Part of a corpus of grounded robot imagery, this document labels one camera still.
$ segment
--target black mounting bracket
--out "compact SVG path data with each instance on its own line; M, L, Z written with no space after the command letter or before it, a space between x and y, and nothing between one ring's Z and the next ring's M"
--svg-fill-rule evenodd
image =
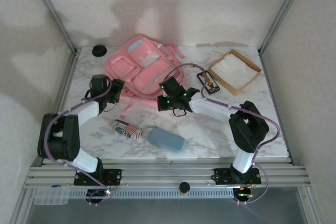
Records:
M100 182L105 186L119 186L121 172L121 169L104 169ZM76 172L73 184L75 186L98 186L96 182L81 172Z
M214 175L211 179L215 181L216 185L260 185L260 173L258 168L251 168L244 174L244 177L237 181L232 176L232 170L230 168L216 168L214 169Z

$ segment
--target marble surface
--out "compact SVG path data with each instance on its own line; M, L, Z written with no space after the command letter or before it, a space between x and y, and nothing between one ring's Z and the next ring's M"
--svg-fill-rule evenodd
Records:
M181 62L196 63L205 69L231 49L237 50L261 67L255 47L180 47L180 49L185 54L185 58ZM91 47L84 47L81 50L66 100L66 108L75 105L84 96L89 89L92 75L104 73L103 66L109 56L116 51L116 48L108 48L108 53L101 58L94 57L91 50ZM200 89L201 84L196 78L196 74L200 71L191 67L186 67L184 70L187 87ZM241 104L246 100L252 101L262 115L278 122L263 71L237 96L233 96L223 87L220 88L221 90L212 94L211 97L232 104ZM127 104L127 101L121 101L111 111L101 113L80 128L81 146L85 151L99 158L218 158L235 156L237 146L234 143L228 122L223 123L202 114L188 113L186 116L177 118L172 111L158 112L157 109L137 103L128 111L124 120L141 128L142 137L139 140L131 140L114 133L110 125L115 119L120 118L121 111ZM113 104L110 104L106 110L112 107ZM147 136L153 126L184 137L187 140L185 150L177 154L151 145ZM270 139L275 131L275 128L270 126L270 131L265 139ZM288 157L282 136L264 146L258 156Z

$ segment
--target black round object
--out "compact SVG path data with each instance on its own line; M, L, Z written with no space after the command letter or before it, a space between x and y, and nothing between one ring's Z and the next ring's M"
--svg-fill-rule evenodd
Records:
M93 47L92 54L96 57L102 57L107 53L107 49L103 45L97 45Z
M186 194L190 191L190 185L187 182L180 183L180 186L178 188L180 189L180 192L183 194Z

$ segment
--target pink backpack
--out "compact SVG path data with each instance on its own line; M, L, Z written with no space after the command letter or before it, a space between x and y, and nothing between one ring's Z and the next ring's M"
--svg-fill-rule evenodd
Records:
M175 54L180 58L184 57L174 45L165 46L138 36L107 60L104 66L105 73L111 79L121 79L125 82L121 98L131 99L129 107L135 101L155 107L157 97L163 93L159 83L181 64ZM184 84L182 68L177 69L173 76Z

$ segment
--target black knob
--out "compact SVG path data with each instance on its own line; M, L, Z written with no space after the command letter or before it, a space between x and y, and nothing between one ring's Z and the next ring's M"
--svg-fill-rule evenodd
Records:
M187 194L190 191L190 185L187 182L180 183L178 188L180 189L181 194Z
M96 57L102 57L107 53L107 49L103 45L97 45L93 47L92 54Z

